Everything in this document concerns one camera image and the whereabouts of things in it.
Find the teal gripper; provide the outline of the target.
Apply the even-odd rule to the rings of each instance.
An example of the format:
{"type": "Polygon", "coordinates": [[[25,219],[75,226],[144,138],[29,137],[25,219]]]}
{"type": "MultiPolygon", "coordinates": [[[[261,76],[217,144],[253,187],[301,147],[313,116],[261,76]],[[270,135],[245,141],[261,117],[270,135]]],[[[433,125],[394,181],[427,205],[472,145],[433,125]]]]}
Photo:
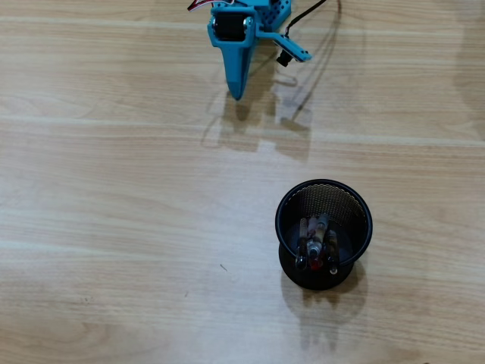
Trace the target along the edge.
{"type": "Polygon", "coordinates": [[[235,100],[243,97],[255,49],[255,17],[265,1],[219,1],[211,9],[208,35],[220,49],[227,86],[235,100]]]}

